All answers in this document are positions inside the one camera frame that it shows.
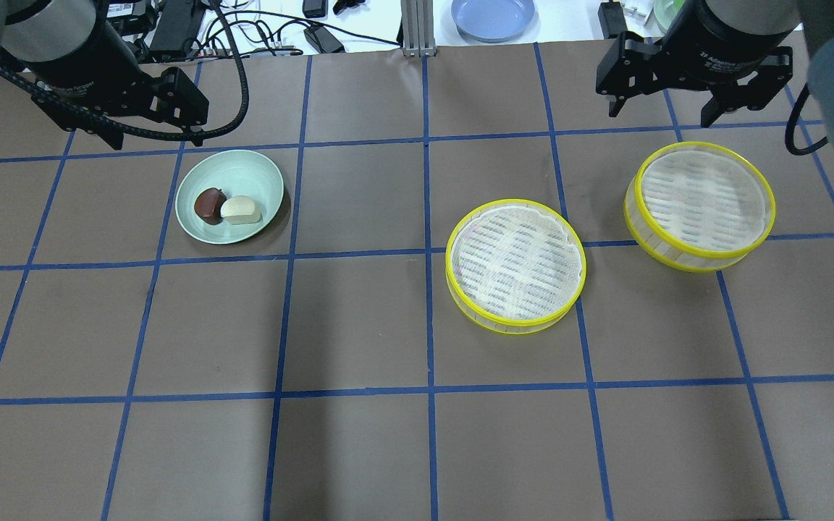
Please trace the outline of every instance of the round basket with yellow rim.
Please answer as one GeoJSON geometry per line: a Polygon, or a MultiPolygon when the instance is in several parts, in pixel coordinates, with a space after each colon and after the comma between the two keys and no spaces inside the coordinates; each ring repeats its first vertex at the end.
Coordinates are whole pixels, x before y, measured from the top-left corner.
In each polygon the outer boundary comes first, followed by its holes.
{"type": "Polygon", "coordinates": [[[535,333],[557,323],[581,294],[585,275],[575,230],[526,199],[476,208],[446,247],[446,282],[456,305],[497,333],[535,333]]]}
{"type": "Polygon", "coordinates": [[[764,242],[775,220],[765,176],[728,148],[688,141],[642,163],[626,190],[626,225],[660,263],[721,270],[764,242]]]}

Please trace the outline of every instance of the metal bracket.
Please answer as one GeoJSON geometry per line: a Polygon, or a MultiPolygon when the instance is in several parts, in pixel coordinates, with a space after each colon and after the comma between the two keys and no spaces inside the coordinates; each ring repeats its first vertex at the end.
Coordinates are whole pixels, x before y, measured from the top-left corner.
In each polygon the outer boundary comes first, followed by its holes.
{"type": "Polygon", "coordinates": [[[401,0],[404,57],[437,55],[433,37],[433,0],[401,0]]]}

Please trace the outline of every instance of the light green plate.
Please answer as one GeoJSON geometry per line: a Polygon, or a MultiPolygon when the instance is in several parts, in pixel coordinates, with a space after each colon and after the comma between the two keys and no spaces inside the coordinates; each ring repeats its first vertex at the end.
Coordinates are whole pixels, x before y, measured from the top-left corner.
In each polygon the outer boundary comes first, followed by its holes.
{"type": "Polygon", "coordinates": [[[258,234],[275,217],[282,204],[285,183],[271,159],[253,151],[226,151],[195,165],[176,192],[176,219],[182,230],[209,244],[232,244],[258,234]],[[208,224],[195,213],[195,199],[208,188],[228,198],[246,195],[259,207],[262,219],[252,224],[208,224]]]}

